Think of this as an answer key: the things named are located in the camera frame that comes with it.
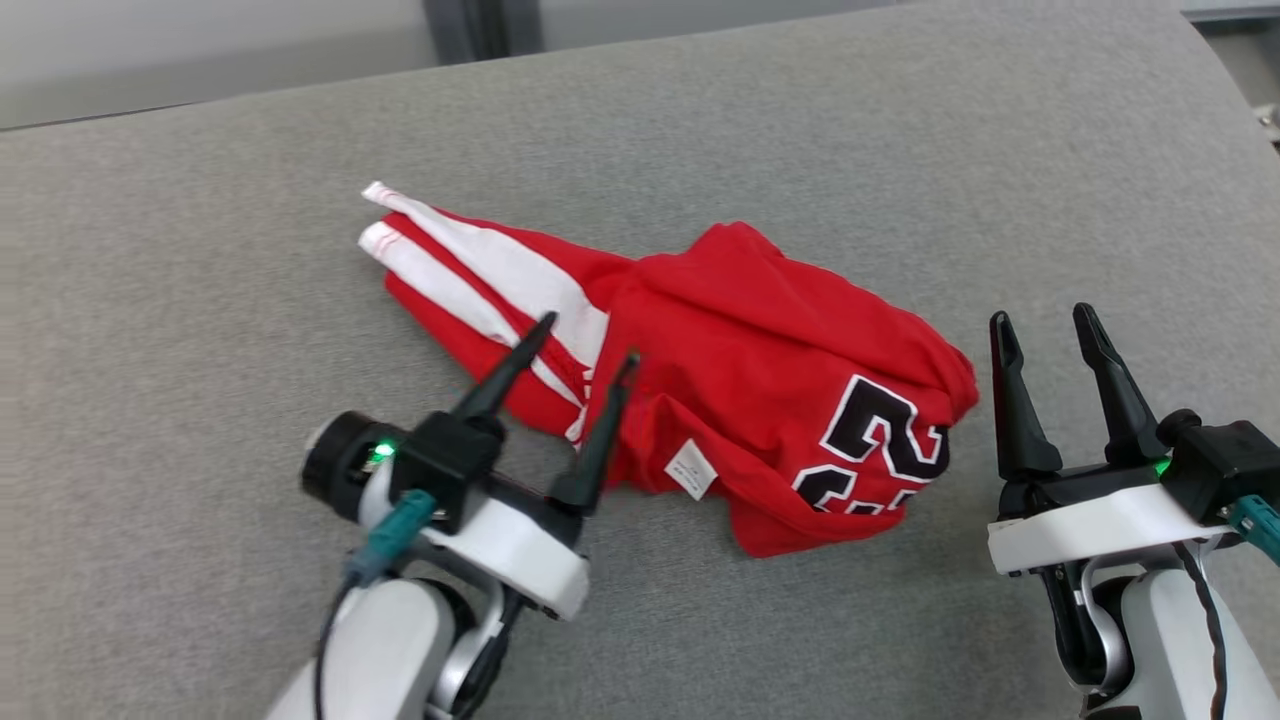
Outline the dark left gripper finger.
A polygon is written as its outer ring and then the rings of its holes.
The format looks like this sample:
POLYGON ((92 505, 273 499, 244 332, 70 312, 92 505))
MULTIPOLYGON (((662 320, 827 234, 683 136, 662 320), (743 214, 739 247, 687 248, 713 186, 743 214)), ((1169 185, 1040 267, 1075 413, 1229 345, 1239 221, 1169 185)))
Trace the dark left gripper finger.
POLYGON ((637 354, 627 354, 609 383, 605 404, 591 432, 580 446, 572 471, 556 479, 547 502, 561 512, 576 518, 595 514, 611 466, 614 441, 625 419, 630 383, 640 363, 637 354))
POLYGON ((499 411, 520 375, 527 370, 550 336, 558 320, 556 311, 545 313, 518 343, 467 392, 451 410, 463 424, 479 429, 498 429, 499 411))

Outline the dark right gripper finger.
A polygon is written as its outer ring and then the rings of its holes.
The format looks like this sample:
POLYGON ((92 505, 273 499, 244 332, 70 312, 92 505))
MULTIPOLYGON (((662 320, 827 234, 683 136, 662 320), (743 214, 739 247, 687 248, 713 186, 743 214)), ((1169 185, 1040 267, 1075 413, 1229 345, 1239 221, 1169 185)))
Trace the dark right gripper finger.
POLYGON ((998 477, 1018 482, 1059 473, 1062 459, 1030 400, 1021 373, 1024 354, 1006 311, 989 319, 989 356, 998 477))
POLYGON ((1094 307, 1078 302, 1073 322, 1085 365, 1093 372, 1103 410, 1110 464, 1152 464, 1167 455, 1158 421, 1094 307))

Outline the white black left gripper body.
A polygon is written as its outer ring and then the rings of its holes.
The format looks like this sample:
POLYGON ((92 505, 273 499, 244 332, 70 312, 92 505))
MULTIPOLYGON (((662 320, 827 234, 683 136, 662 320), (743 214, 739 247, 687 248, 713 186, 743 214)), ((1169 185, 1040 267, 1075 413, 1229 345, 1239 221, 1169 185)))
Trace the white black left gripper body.
POLYGON ((479 429, 431 413, 404 429, 344 411, 310 437, 302 491, 365 530, 342 571, 349 594, 430 562, 502 602, 575 618, 590 564, 577 543, 588 518, 570 516, 497 470, 503 425, 479 429))

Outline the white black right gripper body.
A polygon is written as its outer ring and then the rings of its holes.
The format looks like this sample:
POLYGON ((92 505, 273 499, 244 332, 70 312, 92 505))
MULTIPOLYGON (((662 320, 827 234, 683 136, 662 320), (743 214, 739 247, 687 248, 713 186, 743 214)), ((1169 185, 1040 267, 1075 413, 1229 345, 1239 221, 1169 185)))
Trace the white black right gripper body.
POLYGON ((1225 521, 1212 519, 1204 525, 1189 515, 1160 483, 1156 468, 1134 468, 1121 477, 1132 483, 1124 489, 1027 519, 991 523, 988 551, 995 570, 1012 575, 1091 560, 1102 568, 1156 568, 1176 559, 1178 544, 1211 552, 1238 542, 1225 521))

